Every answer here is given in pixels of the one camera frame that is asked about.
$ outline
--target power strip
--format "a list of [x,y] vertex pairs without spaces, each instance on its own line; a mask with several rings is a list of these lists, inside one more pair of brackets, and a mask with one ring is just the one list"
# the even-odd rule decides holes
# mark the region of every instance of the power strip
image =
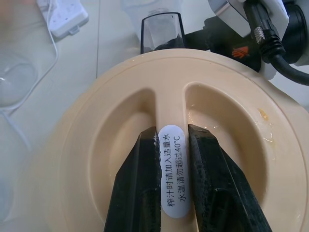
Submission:
[[88,13],[79,0],[37,0],[46,22],[50,2],[49,29],[59,39],[78,33],[80,27],[89,21]]

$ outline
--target white cable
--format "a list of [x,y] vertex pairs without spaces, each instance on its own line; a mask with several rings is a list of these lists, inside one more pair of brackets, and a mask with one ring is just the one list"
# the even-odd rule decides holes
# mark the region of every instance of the white cable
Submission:
[[[33,93],[33,90],[36,88],[36,86],[40,83],[40,81],[51,71],[51,69],[55,66],[55,64],[58,61],[58,50],[57,50],[57,46],[55,43],[55,40],[53,38],[53,35],[49,29],[49,21],[50,21],[50,12],[52,9],[52,0],[49,0],[49,7],[48,7],[48,13],[47,13],[47,20],[46,20],[46,24],[47,24],[47,29],[48,29],[48,33],[49,36],[52,40],[53,46],[55,48],[55,53],[56,53],[56,58],[55,61],[52,63],[52,65],[46,70],[46,72],[44,72],[44,74],[34,83],[34,85],[31,87],[30,91],[27,93],[27,95],[18,103],[15,104],[13,106],[10,107],[6,107],[5,110],[12,110],[9,115],[11,116],[19,107],[21,107],[25,101],[28,99],[28,97]],[[16,131],[16,133],[19,135],[19,137],[22,139],[22,141],[24,142],[24,144],[26,145],[27,149],[30,151],[31,150],[31,145],[29,140],[27,139],[27,137],[25,136],[25,134],[20,130],[20,128],[15,125],[15,123],[10,119],[10,117],[5,113],[5,112],[0,112],[3,117],[5,118],[5,120],[11,125],[11,127]]]

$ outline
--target beige plastic lid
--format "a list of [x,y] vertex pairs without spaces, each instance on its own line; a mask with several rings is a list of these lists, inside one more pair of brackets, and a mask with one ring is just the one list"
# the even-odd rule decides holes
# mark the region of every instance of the beige plastic lid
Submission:
[[[309,114],[248,67],[189,49],[119,64],[64,114],[31,177],[51,231],[103,231],[115,175],[139,133],[169,124],[186,138],[188,124],[218,138],[274,232],[309,231]],[[161,210],[161,227],[196,232],[194,204],[181,219]]]

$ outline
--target black cable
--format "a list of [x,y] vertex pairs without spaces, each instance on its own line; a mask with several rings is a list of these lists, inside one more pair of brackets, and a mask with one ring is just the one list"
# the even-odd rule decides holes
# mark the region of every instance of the black cable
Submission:
[[285,49],[265,6],[259,0],[247,0],[244,3],[244,10],[252,37],[259,45],[262,60],[267,64],[270,63],[288,79],[309,86],[309,74],[294,69],[284,60]]
[[309,74],[291,67],[281,55],[270,57],[269,61],[286,78],[301,85],[309,86]]

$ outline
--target power cord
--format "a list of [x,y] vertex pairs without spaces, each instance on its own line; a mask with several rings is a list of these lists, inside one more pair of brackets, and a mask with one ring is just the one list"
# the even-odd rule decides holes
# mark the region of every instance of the power cord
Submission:
[[283,58],[285,49],[265,6],[259,0],[247,0],[244,3],[244,10],[252,37],[256,39],[259,46],[262,60],[267,64],[270,63],[288,79],[309,86],[309,74],[291,67]]
[[52,10],[53,4],[52,4],[53,0],[49,0],[49,7],[48,7],[48,13],[47,13],[47,20],[46,20],[46,25],[47,25],[47,29],[48,29],[48,33],[49,36],[52,40],[54,49],[55,49],[55,60],[54,62],[51,64],[51,66],[43,73],[43,75],[34,83],[34,85],[31,87],[31,89],[29,90],[29,92],[26,94],[26,96],[18,103],[15,104],[13,106],[9,106],[6,107],[6,111],[11,110],[11,112],[9,114],[6,114],[4,111],[1,111],[0,113],[3,115],[4,119],[8,122],[8,124],[15,130],[15,132],[19,135],[19,137],[22,139],[22,141],[24,142],[24,144],[26,145],[27,149],[30,151],[31,150],[31,145],[30,142],[28,140],[28,138],[25,136],[25,134],[22,132],[22,130],[10,119],[10,116],[18,109],[20,108],[25,101],[28,99],[28,97],[33,93],[34,89],[36,88],[36,86],[40,83],[40,81],[51,71],[51,69],[56,65],[57,61],[58,61],[58,50],[57,50],[57,46],[55,43],[55,40],[53,38],[53,35],[49,29],[49,21],[50,21],[50,12]]

